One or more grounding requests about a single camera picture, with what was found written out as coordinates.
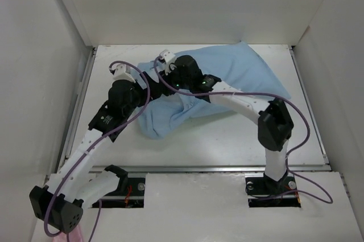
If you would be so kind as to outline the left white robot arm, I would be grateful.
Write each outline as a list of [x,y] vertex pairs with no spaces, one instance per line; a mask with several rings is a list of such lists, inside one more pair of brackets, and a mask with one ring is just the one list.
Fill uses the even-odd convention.
[[57,229],[58,234],[67,235],[79,224],[84,210],[101,197],[110,192],[119,195],[126,191],[128,173],[118,166],[106,167],[90,182],[85,179],[101,151],[114,143],[122,130],[139,117],[135,113],[137,108],[144,110],[161,95],[173,93],[169,89],[173,84],[172,74],[161,71],[152,79],[143,72],[141,77],[145,88],[128,73],[112,84],[107,100],[90,121],[75,152],[44,186],[35,186],[30,191],[34,214],[43,221],[49,237],[55,237],[49,227]]

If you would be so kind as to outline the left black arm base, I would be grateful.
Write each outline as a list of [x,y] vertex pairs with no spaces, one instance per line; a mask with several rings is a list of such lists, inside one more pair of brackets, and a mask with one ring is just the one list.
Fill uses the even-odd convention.
[[146,177],[132,175],[125,185],[101,198],[101,208],[143,208]]

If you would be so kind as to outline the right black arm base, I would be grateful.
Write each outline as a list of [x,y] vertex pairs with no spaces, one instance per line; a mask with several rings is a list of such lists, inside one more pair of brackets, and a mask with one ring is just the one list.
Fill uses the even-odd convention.
[[250,176],[245,178],[245,182],[250,208],[301,207],[300,198],[296,192],[296,180],[292,175],[278,182],[265,175]]

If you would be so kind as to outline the light blue pillowcase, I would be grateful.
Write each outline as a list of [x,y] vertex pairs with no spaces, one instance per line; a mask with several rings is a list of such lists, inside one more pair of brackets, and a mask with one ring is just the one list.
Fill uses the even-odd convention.
[[[219,77],[243,92],[272,93],[290,99],[289,92],[268,64],[246,43],[210,46],[174,53],[193,57],[204,74]],[[228,109],[195,97],[174,94],[149,103],[139,116],[141,132],[159,140],[190,118],[225,113]]]

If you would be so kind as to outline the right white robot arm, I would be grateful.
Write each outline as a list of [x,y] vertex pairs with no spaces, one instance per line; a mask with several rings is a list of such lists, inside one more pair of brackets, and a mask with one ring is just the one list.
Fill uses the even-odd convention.
[[223,106],[248,118],[257,126],[258,141],[265,149],[266,166],[263,185],[276,193],[284,186],[288,141],[294,127],[283,98],[267,94],[241,92],[219,77],[202,73],[189,55],[177,57],[169,51],[159,55],[163,83],[172,91]]

